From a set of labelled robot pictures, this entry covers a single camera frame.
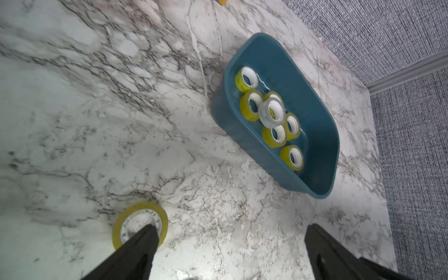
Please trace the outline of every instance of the gray fabric wall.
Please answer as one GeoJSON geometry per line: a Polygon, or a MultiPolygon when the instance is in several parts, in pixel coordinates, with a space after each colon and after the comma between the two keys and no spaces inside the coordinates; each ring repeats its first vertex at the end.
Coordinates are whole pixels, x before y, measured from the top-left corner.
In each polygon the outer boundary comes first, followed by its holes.
{"type": "Polygon", "coordinates": [[[365,84],[448,48],[447,0],[283,0],[365,84]]]}
{"type": "Polygon", "coordinates": [[[371,101],[398,270],[448,279],[448,68],[371,101]]]}

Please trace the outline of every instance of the tape roll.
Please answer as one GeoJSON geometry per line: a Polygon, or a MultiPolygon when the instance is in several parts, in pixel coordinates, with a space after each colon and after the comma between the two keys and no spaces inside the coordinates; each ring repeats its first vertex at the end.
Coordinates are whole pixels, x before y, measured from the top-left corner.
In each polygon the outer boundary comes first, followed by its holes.
{"type": "Polygon", "coordinates": [[[115,250],[146,224],[153,224],[156,227],[160,247],[168,231],[167,213],[155,202],[141,202],[129,206],[118,215],[112,228],[112,244],[115,250]]]}
{"type": "Polygon", "coordinates": [[[267,100],[270,97],[277,98],[284,107],[283,99],[280,97],[280,94],[276,93],[275,91],[270,91],[263,97],[263,100],[267,100]]]}
{"type": "Polygon", "coordinates": [[[305,165],[302,151],[296,145],[286,146],[281,149],[280,158],[294,171],[302,170],[305,165]]]}
{"type": "Polygon", "coordinates": [[[263,103],[263,95],[258,90],[250,89],[240,99],[241,114],[243,114],[243,116],[248,121],[258,121],[260,119],[258,110],[261,103],[263,103]],[[257,112],[254,112],[250,107],[251,101],[255,102],[255,105],[257,106],[257,112]]]}
{"type": "Polygon", "coordinates": [[[286,120],[283,104],[274,97],[268,98],[258,108],[258,115],[264,126],[274,128],[282,125],[286,120]]]}
{"type": "Polygon", "coordinates": [[[235,85],[242,93],[246,93],[250,89],[254,89],[258,86],[257,74],[251,68],[243,67],[235,75],[235,85]],[[249,83],[244,80],[244,76],[247,77],[249,83]]]}
{"type": "Polygon", "coordinates": [[[261,136],[272,149],[282,147],[286,144],[286,132],[284,127],[281,125],[273,129],[264,126],[261,129],[261,136]],[[273,130],[275,130],[277,137],[274,137],[273,130]]]}
{"type": "Polygon", "coordinates": [[[286,131],[287,140],[293,140],[300,136],[300,122],[293,113],[286,114],[286,121],[283,123],[283,127],[286,131]]]}

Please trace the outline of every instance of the yellow tape roll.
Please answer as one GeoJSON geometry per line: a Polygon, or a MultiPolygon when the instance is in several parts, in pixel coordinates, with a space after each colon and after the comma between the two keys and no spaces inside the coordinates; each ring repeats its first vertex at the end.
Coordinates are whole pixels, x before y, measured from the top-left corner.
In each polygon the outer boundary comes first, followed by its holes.
{"type": "Polygon", "coordinates": [[[286,144],[286,132],[284,127],[279,125],[273,129],[267,128],[264,126],[261,129],[261,136],[264,141],[271,147],[272,149],[282,147],[286,144]],[[277,139],[274,137],[272,130],[275,130],[277,133],[277,139]]]}
{"type": "Polygon", "coordinates": [[[248,92],[246,92],[240,99],[241,114],[243,114],[243,116],[248,121],[258,121],[260,119],[260,116],[258,115],[258,111],[252,111],[252,108],[250,107],[251,100],[255,102],[258,110],[261,103],[263,103],[263,95],[258,90],[254,89],[250,89],[248,92]]]}
{"type": "Polygon", "coordinates": [[[293,140],[296,139],[297,137],[299,137],[300,135],[300,122],[297,119],[296,115],[294,115],[293,113],[287,113],[286,114],[286,122],[283,123],[283,127],[286,131],[286,139],[287,140],[293,140]]]}
{"type": "Polygon", "coordinates": [[[246,93],[250,89],[255,89],[258,86],[257,74],[251,68],[243,67],[235,75],[235,85],[242,93],[246,93]],[[244,76],[247,77],[249,83],[246,83],[244,76]]]}
{"type": "Polygon", "coordinates": [[[280,97],[280,94],[276,93],[275,91],[270,91],[263,97],[263,101],[266,101],[269,97],[274,97],[278,99],[284,106],[283,99],[280,97]]]}
{"type": "Polygon", "coordinates": [[[123,226],[123,223],[126,221],[126,218],[128,218],[131,214],[140,211],[140,210],[146,210],[149,209],[150,211],[156,212],[160,217],[160,234],[159,234],[159,247],[165,240],[165,237],[167,235],[168,231],[168,216],[165,210],[160,207],[159,204],[155,202],[141,202],[132,206],[129,206],[126,208],[121,214],[118,215],[118,219],[116,220],[116,223],[113,225],[112,228],[112,244],[115,248],[115,250],[118,250],[118,248],[121,247],[121,227],[123,226]]]}
{"type": "Polygon", "coordinates": [[[296,145],[286,146],[280,151],[280,158],[294,171],[302,170],[305,165],[302,151],[296,145]]]}

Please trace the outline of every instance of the blue plastic bin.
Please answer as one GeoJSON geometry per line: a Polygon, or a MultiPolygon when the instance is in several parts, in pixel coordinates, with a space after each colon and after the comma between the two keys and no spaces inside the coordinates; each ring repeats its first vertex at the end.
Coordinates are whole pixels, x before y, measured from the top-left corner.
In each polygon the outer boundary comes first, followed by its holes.
{"type": "Polygon", "coordinates": [[[336,124],[293,60],[271,36],[255,34],[230,60],[213,95],[212,115],[283,188],[320,199],[330,194],[339,155],[336,124]],[[243,66],[258,74],[257,90],[262,94],[276,91],[284,101],[286,112],[292,112],[299,119],[300,137],[285,146],[293,144],[302,150],[305,165],[301,171],[294,172],[280,158],[283,147],[272,149],[263,140],[260,121],[248,121],[241,114],[242,93],[235,85],[235,75],[243,66]]]}

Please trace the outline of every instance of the white marble floor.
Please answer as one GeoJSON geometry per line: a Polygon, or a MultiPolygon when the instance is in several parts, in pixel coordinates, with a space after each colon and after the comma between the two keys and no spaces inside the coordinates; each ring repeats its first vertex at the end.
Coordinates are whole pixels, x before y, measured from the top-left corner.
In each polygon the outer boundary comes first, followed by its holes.
{"type": "Polygon", "coordinates": [[[150,279],[313,279],[318,223],[396,269],[369,93],[281,0],[2,0],[0,274],[79,279],[133,203],[170,221],[150,279]],[[279,40],[333,115],[325,200],[282,189],[210,100],[254,33],[279,40]]]}

